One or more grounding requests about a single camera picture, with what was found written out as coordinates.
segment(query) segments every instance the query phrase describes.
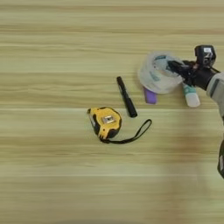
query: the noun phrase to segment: yellow tape measure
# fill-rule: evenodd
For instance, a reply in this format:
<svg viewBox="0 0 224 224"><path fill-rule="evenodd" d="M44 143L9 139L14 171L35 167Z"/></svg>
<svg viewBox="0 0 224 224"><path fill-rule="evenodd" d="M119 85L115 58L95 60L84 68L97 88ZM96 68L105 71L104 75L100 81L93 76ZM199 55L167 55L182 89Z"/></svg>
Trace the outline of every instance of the yellow tape measure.
<svg viewBox="0 0 224 224"><path fill-rule="evenodd" d="M135 136L122 141L111 141L117 135L122 127L122 118L120 114L112 108L90 108L88 111L90 121L94 127L94 133L100 138L103 143L126 144L137 140L152 124L152 120L148 119Z"/></svg>

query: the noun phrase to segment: wooden table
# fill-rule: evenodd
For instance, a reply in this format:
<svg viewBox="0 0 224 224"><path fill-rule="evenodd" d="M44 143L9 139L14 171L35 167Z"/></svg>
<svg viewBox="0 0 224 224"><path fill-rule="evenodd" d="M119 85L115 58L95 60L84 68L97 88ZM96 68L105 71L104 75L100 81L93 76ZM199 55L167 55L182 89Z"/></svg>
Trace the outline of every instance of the wooden table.
<svg viewBox="0 0 224 224"><path fill-rule="evenodd" d="M0 1L0 223L222 224L222 140L217 106L181 87L144 101L137 69L147 53L193 60L214 45L223 70L222 0ZM127 117L121 75L138 117ZM117 109L117 139L100 143L91 107Z"/></svg>

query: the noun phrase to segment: small bottle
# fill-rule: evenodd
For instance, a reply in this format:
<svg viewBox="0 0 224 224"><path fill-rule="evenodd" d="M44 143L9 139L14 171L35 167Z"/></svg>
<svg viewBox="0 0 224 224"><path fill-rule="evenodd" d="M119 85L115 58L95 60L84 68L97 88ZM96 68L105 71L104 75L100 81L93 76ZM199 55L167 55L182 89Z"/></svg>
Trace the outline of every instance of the small bottle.
<svg viewBox="0 0 224 224"><path fill-rule="evenodd" d="M186 104L190 108L197 108L200 105L200 98L195 87L190 87L183 83Z"/></svg>

